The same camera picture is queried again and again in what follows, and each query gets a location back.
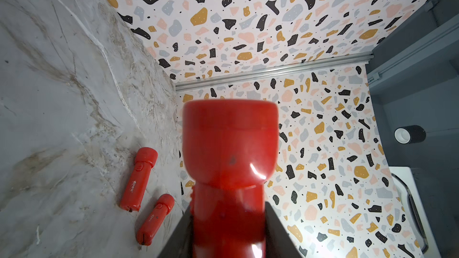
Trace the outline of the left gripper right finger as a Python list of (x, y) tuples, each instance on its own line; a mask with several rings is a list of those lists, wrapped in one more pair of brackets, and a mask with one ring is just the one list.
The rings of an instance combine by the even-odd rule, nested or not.
[(269, 202), (265, 203), (265, 257), (301, 258), (288, 232)]

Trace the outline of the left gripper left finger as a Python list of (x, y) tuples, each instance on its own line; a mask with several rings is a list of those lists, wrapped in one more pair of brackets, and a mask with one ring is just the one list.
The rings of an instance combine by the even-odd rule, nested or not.
[(158, 258), (193, 257), (193, 215), (189, 206), (181, 217), (171, 237)]

